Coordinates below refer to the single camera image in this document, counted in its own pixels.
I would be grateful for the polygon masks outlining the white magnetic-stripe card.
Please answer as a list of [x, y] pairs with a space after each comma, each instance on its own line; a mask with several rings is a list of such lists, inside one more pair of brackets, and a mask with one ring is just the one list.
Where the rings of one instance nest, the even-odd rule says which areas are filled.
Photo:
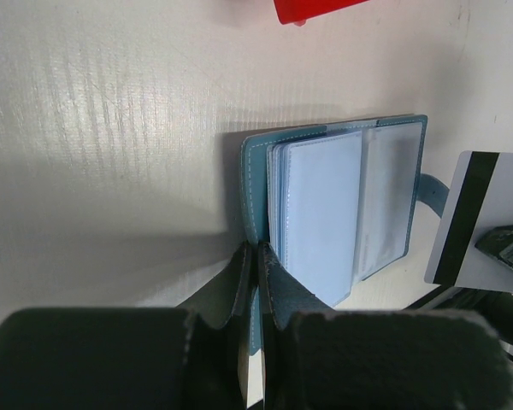
[[424, 280], [513, 293], [513, 269], [477, 248], [513, 226], [513, 153], [464, 151], [457, 161]]
[[365, 136], [366, 159], [358, 256], [364, 280], [405, 253], [420, 149], [418, 125]]

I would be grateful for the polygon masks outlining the red plastic bin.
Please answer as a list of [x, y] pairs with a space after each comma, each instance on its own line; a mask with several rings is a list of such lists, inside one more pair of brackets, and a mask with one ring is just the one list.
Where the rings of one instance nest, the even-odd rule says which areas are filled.
[[366, 0], [274, 0], [274, 7], [283, 25], [303, 25], [308, 19], [345, 9]]

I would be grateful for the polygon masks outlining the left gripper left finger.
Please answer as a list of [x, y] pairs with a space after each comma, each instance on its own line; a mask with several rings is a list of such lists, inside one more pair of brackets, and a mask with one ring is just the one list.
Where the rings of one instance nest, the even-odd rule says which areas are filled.
[[244, 409], [252, 248], [177, 307], [46, 307], [0, 324], [0, 409]]

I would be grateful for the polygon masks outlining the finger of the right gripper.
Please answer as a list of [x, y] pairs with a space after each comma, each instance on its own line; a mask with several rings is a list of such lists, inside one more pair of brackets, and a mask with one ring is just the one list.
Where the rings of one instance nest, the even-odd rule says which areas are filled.
[[475, 247], [513, 272], [513, 225], [492, 228], [478, 239]]

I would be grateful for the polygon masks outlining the blue leather card holder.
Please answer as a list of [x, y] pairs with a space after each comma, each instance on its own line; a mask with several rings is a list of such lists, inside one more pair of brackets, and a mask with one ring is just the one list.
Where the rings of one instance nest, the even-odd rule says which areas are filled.
[[425, 115], [288, 127], [249, 136], [242, 143], [240, 198], [249, 242], [268, 243], [280, 264], [330, 308], [367, 279], [358, 278], [365, 136], [379, 128], [408, 125], [420, 127], [420, 149], [410, 231], [397, 261], [409, 251], [416, 204], [442, 214], [448, 195], [440, 180], [421, 170]]

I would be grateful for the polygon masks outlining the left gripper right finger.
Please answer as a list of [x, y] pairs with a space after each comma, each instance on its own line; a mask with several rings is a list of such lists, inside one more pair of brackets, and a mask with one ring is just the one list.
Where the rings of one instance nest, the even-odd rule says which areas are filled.
[[513, 409], [496, 331], [466, 310], [346, 311], [257, 251], [267, 409]]

